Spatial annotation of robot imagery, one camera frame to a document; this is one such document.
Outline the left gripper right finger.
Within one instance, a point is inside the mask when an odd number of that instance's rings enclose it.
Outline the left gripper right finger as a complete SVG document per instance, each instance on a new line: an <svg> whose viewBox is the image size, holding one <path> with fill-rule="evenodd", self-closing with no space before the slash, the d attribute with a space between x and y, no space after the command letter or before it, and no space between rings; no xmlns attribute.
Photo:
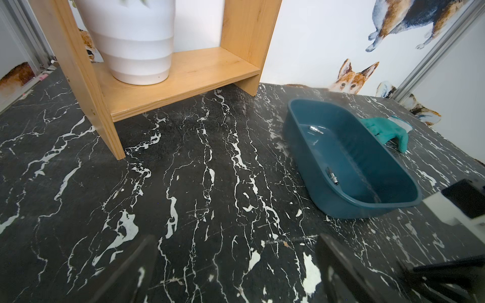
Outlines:
<svg viewBox="0 0 485 303"><path fill-rule="evenodd" d="M398 291L375 279L332 236L320 234L316 250L323 290L328 302L406 302Z"/></svg>

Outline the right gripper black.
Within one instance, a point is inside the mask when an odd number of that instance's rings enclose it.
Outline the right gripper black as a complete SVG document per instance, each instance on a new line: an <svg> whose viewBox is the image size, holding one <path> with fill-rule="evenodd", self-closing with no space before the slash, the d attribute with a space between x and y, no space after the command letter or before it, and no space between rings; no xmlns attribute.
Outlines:
<svg viewBox="0 0 485 303"><path fill-rule="evenodd" d="M408 289L429 302L484 302L484 255L413 268L398 265Z"/></svg>

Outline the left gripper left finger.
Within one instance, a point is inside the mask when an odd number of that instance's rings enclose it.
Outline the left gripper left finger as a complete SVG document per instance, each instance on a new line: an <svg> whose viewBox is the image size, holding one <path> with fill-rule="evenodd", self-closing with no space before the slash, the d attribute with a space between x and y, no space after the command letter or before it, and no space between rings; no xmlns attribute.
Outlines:
<svg viewBox="0 0 485 303"><path fill-rule="evenodd" d="M156 258L154 236L136 240L85 286L85 302L144 302Z"/></svg>

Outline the silver bit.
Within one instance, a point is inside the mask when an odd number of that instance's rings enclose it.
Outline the silver bit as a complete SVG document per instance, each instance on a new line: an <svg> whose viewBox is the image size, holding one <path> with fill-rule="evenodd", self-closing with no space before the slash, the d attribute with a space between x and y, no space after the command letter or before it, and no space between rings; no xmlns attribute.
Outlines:
<svg viewBox="0 0 485 303"><path fill-rule="evenodd" d="M339 184L339 181L337 179L337 176L335 175L335 173L333 172L333 170L329 167L327 167L327 174L330 178L330 180L335 184L335 185L338 185Z"/></svg>
<svg viewBox="0 0 485 303"><path fill-rule="evenodd" d="M316 132L316 133L319 133L321 135L324 134L324 132L322 130L320 130L319 128L315 127L315 126L310 126L309 129L313 132Z"/></svg>

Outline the teal plastic storage box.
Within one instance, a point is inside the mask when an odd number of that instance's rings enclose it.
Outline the teal plastic storage box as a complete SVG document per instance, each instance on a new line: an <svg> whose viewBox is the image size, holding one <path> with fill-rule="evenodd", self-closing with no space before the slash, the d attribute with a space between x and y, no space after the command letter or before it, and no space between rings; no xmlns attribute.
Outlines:
<svg viewBox="0 0 485 303"><path fill-rule="evenodd" d="M315 126L323 135L309 129ZM288 103L283 128L313 203L339 219L379 217L423 200L418 183L347 109L323 101ZM327 174L331 168L339 181Z"/></svg>

